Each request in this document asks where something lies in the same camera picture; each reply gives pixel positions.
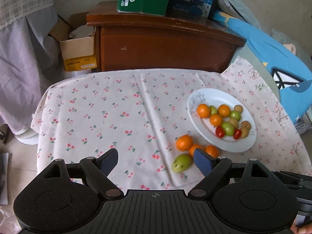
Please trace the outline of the person's right hand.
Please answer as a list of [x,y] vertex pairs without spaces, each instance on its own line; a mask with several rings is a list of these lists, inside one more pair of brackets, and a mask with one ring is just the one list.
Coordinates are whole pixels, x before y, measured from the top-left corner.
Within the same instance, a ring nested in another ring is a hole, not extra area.
[[309,223],[305,226],[297,226],[295,224],[292,225],[292,227],[290,228],[290,230],[294,233],[294,234],[312,234],[312,223]]

